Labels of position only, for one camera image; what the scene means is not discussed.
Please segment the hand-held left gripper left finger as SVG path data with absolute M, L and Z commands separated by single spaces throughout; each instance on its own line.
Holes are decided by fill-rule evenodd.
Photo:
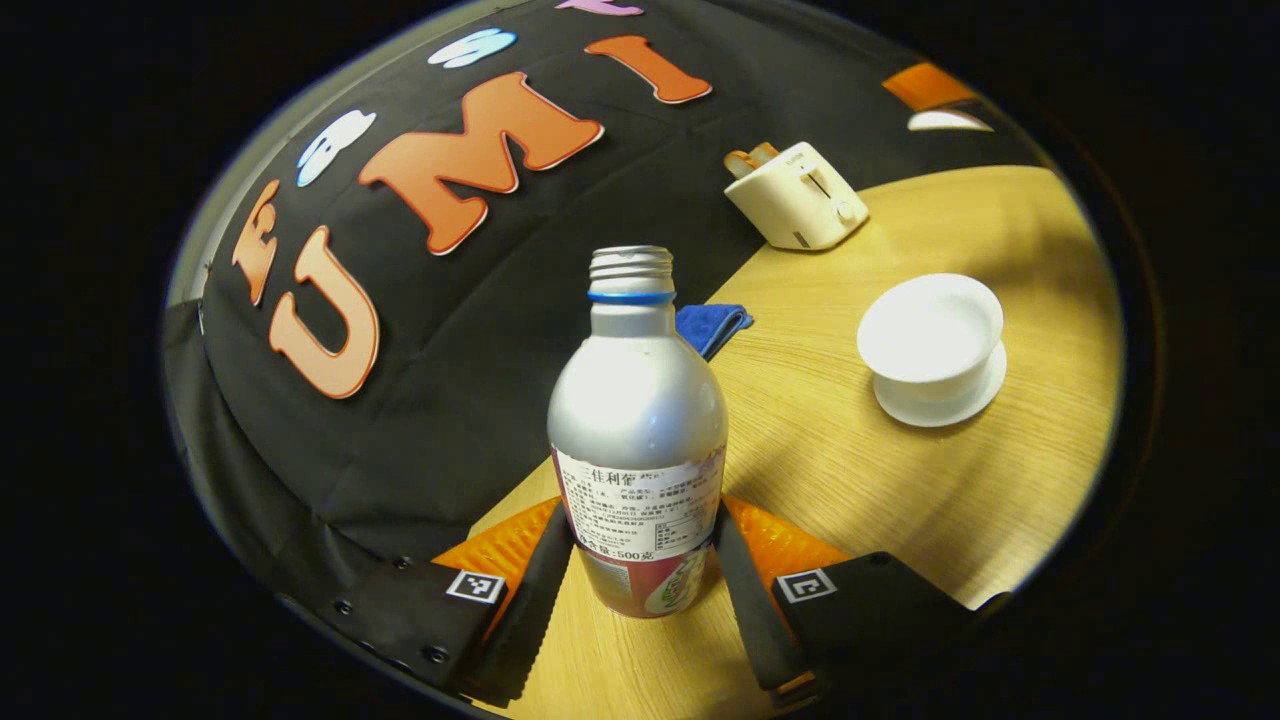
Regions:
M 573 538 L 552 497 L 430 560 L 396 559 L 338 591 L 330 625 L 417 682 L 494 706 L 522 696 Z

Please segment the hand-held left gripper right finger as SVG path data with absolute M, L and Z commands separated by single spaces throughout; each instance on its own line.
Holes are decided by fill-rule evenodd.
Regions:
M 719 505 L 721 574 L 756 683 L 776 706 L 888 685 L 1011 597 L 970 609 L 890 552 L 854 556 L 744 500 Z

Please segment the white teacup lid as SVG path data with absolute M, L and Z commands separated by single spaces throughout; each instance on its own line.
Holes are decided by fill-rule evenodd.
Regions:
M 910 132 L 957 129 L 992 133 L 995 128 L 970 113 L 954 109 L 915 111 L 908 120 Z

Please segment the white teacup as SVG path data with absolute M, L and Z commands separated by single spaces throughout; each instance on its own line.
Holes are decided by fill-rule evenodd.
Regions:
M 877 380 L 924 402 L 948 402 L 977 389 L 1004 325 L 1004 306 L 982 282 L 954 273 L 919 275 L 867 309 L 858 352 Z

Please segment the silver water bottle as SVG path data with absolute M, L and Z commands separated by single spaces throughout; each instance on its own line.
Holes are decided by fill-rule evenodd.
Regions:
M 550 460 L 599 601 L 627 618 L 664 618 L 700 587 L 727 406 L 708 361 L 677 332 L 667 249 L 598 249 L 588 277 L 590 332 L 550 396 Z

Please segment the white toaster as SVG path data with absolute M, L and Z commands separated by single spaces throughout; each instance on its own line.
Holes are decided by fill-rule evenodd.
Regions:
M 778 151 L 764 167 L 733 178 L 724 188 L 724 196 L 769 246 L 823 251 L 867 224 L 869 208 L 809 142 Z

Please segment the white saucer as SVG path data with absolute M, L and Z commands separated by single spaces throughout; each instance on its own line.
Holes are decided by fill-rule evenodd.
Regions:
M 1001 391 L 1009 369 L 1002 341 L 989 356 L 961 375 L 937 383 L 906 383 L 874 375 L 870 387 L 881 409 L 910 427 L 938 428 L 984 411 Z

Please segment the folded blue cloth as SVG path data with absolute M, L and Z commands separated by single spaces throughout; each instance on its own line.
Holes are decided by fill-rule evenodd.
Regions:
M 754 318 L 737 304 L 687 305 L 675 315 L 678 334 L 707 361 L 753 324 Z

